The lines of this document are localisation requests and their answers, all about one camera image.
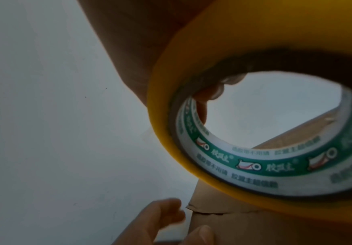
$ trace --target cardboard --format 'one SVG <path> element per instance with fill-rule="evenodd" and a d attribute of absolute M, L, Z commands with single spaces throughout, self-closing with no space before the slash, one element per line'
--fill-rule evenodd
<path fill-rule="evenodd" d="M 271 149 L 311 137 L 334 122 L 332 110 L 255 147 Z M 273 213 L 234 199 L 199 181 L 187 206 L 193 211 L 189 231 L 212 227 L 216 245 L 352 244 L 352 226 L 304 220 Z"/>

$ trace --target white background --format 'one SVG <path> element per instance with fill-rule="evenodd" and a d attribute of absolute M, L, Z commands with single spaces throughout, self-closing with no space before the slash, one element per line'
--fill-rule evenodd
<path fill-rule="evenodd" d="M 252 147 L 338 102 L 338 86 L 251 75 L 210 103 L 207 126 Z M 0 244 L 110 244 L 150 201 L 186 206 L 196 182 L 76 1 L 0 0 Z"/>

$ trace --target roll of yellow adhesive tape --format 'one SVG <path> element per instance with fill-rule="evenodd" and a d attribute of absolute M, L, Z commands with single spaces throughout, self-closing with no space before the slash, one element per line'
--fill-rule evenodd
<path fill-rule="evenodd" d="M 218 139 L 200 122 L 191 95 L 255 71 L 344 85 L 337 123 L 285 149 L 249 150 Z M 215 188 L 273 211 L 352 223 L 351 0 L 215 1 L 164 50 L 147 106 L 167 151 Z"/>

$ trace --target yellow tape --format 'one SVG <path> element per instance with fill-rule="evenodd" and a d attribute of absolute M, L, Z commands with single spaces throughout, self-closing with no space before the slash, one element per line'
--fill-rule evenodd
<path fill-rule="evenodd" d="M 153 129 L 184 168 L 239 200 L 289 215 L 352 223 L 352 200 L 286 201 L 243 191 L 203 172 L 170 135 L 170 105 L 188 78 L 227 57 L 282 47 L 352 57 L 352 0 L 215 1 L 175 35 L 153 69 L 147 103 Z"/>

